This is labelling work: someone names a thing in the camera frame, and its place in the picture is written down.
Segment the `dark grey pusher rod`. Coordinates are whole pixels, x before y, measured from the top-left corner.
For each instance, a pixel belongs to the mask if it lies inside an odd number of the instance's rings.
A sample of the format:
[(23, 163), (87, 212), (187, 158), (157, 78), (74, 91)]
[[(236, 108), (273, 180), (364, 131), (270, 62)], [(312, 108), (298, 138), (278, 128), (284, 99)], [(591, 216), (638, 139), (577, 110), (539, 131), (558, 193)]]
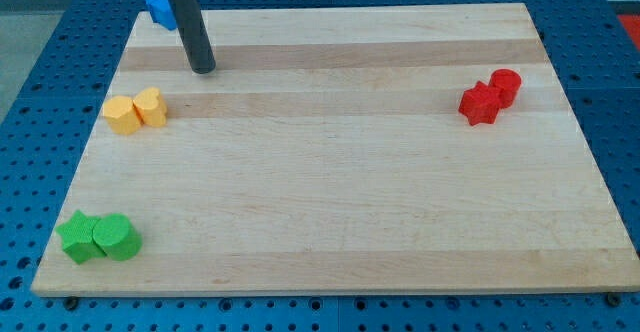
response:
[(207, 74), (216, 67), (206, 26), (197, 0), (169, 0), (191, 70)]

